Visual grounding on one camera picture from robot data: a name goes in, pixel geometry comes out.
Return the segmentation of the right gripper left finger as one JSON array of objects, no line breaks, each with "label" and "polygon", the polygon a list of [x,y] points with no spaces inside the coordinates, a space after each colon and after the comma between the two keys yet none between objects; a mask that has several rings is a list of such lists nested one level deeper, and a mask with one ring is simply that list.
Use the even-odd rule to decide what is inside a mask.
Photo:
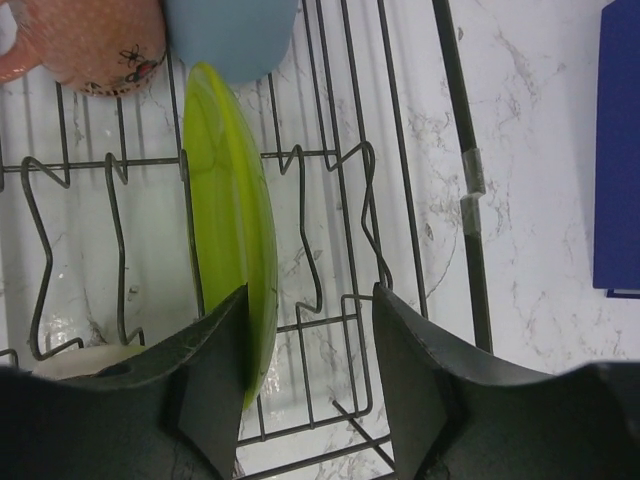
[{"label": "right gripper left finger", "polygon": [[228,479],[245,395],[248,290],[93,376],[1,371],[5,479]]}]

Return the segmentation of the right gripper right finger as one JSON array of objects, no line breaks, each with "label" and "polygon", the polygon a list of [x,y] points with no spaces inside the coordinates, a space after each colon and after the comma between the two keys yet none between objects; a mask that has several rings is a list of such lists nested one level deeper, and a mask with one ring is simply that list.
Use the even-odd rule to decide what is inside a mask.
[{"label": "right gripper right finger", "polygon": [[635,479],[639,366],[558,375],[486,353],[376,285],[377,362],[401,479]]}]

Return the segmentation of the patterned bowl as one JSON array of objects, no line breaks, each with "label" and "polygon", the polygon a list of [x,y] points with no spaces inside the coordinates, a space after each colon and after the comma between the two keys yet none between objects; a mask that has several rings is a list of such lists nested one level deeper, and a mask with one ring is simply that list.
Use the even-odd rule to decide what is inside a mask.
[{"label": "patterned bowl", "polygon": [[90,376],[107,367],[139,355],[147,349],[140,345],[98,345],[58,353],[38,362],[32,374],[50,380]]}]

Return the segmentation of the green plate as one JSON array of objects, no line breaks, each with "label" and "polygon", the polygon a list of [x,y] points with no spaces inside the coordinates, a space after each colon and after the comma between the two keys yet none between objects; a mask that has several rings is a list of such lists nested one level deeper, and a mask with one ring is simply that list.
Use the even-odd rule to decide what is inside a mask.
[{"label": "green plate", "polygon": [[273,356],[278,309],[276,229],[259,150],[234,93],[197,63],[185,90],[187,154],[204,307],[247,286],[245,399],[259,395]]}]

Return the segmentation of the black wire dish rack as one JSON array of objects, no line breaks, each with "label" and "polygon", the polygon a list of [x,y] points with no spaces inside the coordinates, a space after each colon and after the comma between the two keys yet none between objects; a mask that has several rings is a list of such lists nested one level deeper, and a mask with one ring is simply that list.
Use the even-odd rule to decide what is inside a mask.
[{"label": "black wire dish rack", "polygon": [[[425,311],[425,161],[401,84],[424,85],[440,1],[303,1],[280,68],[236,94],[264,162],[279,259],[275,351],[241,421],[245,479],[390,479],[371,295],[393,281]],[[92,98],[36,68],[1,88],[1,362],[39,345],[155,344],[192,319],[179,177],[187,69]]]}]

